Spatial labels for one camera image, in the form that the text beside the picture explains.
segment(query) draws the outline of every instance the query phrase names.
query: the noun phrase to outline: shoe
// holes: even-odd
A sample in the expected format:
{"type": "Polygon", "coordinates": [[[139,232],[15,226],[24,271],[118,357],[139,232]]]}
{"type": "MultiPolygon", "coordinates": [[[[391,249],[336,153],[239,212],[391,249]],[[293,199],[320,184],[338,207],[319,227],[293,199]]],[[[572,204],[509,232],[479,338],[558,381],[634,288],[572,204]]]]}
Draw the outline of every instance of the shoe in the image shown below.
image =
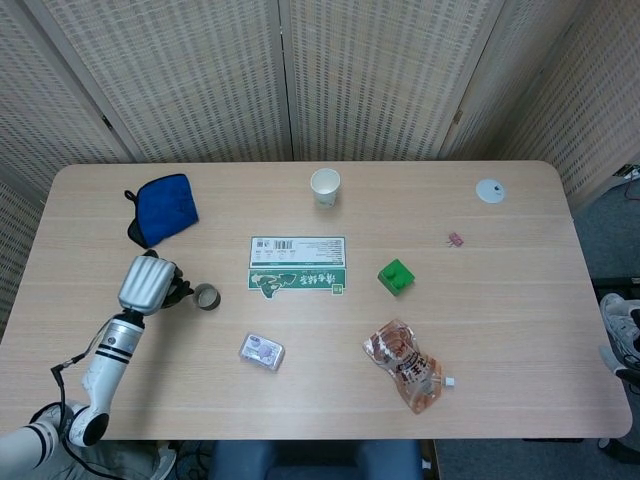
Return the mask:
{"type": "Polygon", "coordinates": [[[600,313],[624,363],[640,363],[640,300],[609,293],[600,301],[600,313]]]}

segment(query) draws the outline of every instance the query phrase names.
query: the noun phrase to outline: gray carpet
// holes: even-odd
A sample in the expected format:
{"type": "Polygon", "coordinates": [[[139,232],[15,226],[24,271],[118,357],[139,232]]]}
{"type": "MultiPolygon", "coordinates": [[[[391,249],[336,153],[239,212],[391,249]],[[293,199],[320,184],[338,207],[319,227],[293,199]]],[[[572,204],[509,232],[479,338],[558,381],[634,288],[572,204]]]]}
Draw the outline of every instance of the gray carpet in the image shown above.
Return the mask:
{"type": "MultiPolygon", "coordinates": [[[[625,186],[610,190],[575,214],[591,278],[640,277],[640,202],[624,198],[625,186]]],[[[631,191],[640,196],[640,182],[631,191]]],[[[628,394],[634,425],[621,441],[640,449],[640,396],[628,394]]],[[[440,440],[436,442],[443,480],[598,479],[638,480],[640,465],[623,465],[582,443],[523,440],[440,440]]]]}

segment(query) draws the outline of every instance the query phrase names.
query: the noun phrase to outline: green toy brick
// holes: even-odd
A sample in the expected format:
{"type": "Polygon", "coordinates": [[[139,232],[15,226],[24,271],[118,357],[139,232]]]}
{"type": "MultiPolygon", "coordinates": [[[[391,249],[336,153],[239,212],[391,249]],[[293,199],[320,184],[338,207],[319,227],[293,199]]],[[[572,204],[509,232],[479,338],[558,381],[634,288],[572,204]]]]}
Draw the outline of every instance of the green toy brick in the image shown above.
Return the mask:
{"type": "Polygon", "coordinates": [[[378,280],[387,287],[394,296],[400,295],[416,277],[397,258],[380,270],[378,280]]]}

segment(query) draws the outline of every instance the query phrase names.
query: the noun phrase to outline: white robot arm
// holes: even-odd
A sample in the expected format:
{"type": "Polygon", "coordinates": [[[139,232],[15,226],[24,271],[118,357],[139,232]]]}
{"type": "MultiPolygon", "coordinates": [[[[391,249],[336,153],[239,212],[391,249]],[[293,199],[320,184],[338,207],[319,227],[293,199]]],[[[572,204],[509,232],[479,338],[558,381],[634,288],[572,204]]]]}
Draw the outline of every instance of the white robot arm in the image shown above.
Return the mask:
{"type": "Polygon", "coordinates": [[[82,380],[89,405],[64,400],[61,371],[84,358],[94,342],[83,354],[51,369],[61,388],[61,402],[44,407],[29,425],[0,436],[0,472],[8,475],[6,478],[37,468],[67,439],[87,447],[102,438],[116,389],[144,332],[143,318],[193,293],[189,282],[181,277],[174,263],[158,258],[153,250],[134,259],[118,294],[124,311],[101,329],[104,335],[82,380]]]}

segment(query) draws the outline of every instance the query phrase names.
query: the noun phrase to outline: paper cup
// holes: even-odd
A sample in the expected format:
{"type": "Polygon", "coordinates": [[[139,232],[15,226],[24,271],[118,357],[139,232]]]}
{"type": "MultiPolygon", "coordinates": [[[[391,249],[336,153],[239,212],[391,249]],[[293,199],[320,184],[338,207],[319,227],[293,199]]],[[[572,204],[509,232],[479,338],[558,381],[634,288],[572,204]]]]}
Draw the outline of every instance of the paper cup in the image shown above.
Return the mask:
{"type": "Polygon", "coordinates": [[[321,168],[311,175],[311,190],[321,207],[333,207],[340,188],[340,174],[332,168],[321,168]]]}

